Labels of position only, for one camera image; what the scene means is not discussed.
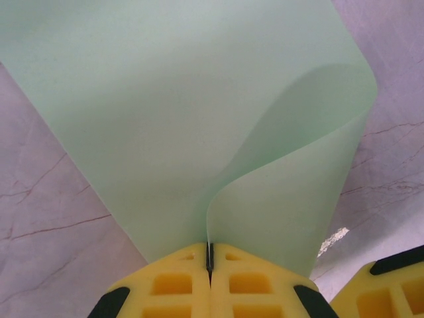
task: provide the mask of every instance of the black rubber pad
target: black rubber pad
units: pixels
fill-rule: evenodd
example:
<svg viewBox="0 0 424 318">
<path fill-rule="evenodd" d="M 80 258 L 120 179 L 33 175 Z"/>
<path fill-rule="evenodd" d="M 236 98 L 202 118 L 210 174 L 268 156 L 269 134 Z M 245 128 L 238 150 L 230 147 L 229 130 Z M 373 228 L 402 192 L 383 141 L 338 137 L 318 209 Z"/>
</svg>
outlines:
<svg viewBox="0 0 424 318">
<path fill-rule="evenodd" d="M 424 262 L 424 245 L 378 260 L 371 267 L 370 273 L 381 275 L 420 262 Z"/>
<path fill-rule="evenodd" d="M 325 298 L 315 290 L 303 285 L 294 286 L 300 302 L 306 309 L 310 318 L 339 318 Z"/>
<path fill-rule="evenodd" d="M 117 318 L 126 298 L 130 294 L 128 287 L 120 287 L 103 295 L 88 318 Z"/>
<path fill-rule="evenodd" d="M 209 285 L 212 282 L 212 272 L 215 266 L 213 243 L 206 243 L 206 270 L 209 273 Z"/>
</svg>

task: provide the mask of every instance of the yellow plastic part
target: yellow plastic part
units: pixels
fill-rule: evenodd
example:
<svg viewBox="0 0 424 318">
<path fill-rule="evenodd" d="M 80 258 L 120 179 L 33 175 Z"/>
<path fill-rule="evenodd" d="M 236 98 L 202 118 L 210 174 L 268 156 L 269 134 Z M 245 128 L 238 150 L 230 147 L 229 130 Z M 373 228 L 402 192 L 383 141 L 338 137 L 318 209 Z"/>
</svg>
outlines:
<svg viewBox="0 0 424 318">
<path fill-rule="evenodd" d="M 307 278 L 227 244 L 215 244 L 212 318 L 309 318 L 293 287 Z"/>
<path fill-rule="evenodd" d="M 363 266 L 331 302 L 340 317 L 424 318 L 424 262 L 385 274 Z"/>
<path fill-rule="evenodd" d="M 205 253 L 205 244 L 191 245 L 111 286 L 131 291 L 117 318 L 210 317 Z"/>
<path fill-rule="evenodd" d="M 307 278 L 226 244 L 214 245 L 213 259 L 211 282 L 206 244 L 151 263 L 111 286 L 89 318 L 321 317 L 309 316 L 311 306 L 295 291 L 300 286 L 312 293 L 306 298 L 322 297 Z"/>
</svg>

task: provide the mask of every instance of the marble floor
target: marble floor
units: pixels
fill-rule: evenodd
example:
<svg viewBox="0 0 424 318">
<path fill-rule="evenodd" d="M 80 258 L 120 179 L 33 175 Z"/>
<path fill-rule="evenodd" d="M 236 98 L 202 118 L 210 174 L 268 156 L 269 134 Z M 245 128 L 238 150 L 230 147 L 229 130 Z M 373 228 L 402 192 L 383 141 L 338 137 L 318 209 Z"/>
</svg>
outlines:
<svg viewBox="0 0 424 318">
<path fill-rule="evenodd" d="M 333 2 L 379 94 L 311 276 L 327 299 L 424 244 L 424 0 Z M 145 264 L 0 64 L 0 317 L 86 317 Z"/>
</svg>

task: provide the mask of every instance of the green plastic sheet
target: green plastic sheet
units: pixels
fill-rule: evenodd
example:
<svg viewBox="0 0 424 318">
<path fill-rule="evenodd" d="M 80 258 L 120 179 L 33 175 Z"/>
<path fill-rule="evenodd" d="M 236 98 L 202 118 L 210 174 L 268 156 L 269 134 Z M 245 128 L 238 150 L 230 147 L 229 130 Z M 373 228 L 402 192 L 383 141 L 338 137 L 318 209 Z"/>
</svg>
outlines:
<svg viewBox="0 0 424 318">
<path fill-rule="evenodd" d="M 330 1 L 6 0 L 0 59 L 148 261 L 308 274 L 376 96 Z"/>
</svg>

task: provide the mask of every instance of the square cutout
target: square cutout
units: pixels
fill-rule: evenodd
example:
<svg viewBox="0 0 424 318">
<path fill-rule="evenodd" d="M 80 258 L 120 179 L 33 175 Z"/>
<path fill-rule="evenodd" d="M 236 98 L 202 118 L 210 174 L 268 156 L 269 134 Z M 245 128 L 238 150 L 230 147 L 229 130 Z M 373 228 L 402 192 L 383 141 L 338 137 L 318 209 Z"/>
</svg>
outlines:
<svg viewBox="0 0 424 318">
<path fill-rule="evenodd" d="M 192 293 L 191 276 L 188 274 L 160 274 L 153 281 L 152 295 Z"/>
<path fill-rule="evenodd" d="M 364 293 L 356 300 L 360 318 L 396 318 L 389 289 Z"/>
<path fill-rule="evenodd" d="M 230 276 L 230 293 L 272 293 L 272 290 L 264 274 L 240 273 Z"/>
<path fill-rule="evenodd" d="M 279 305 L 234 305 L 234 318 L 283 318 Z"/>
<path fill-rule="evenodd" d="M 143 311 L 142 318 L 191 318 L 190 306 L 151 307 Z"/>
<path fill-rule="evenodd" d="M 402 284 L 402 289 L 412 313 L 424 313 L 424 277 Z"/>
</svg>

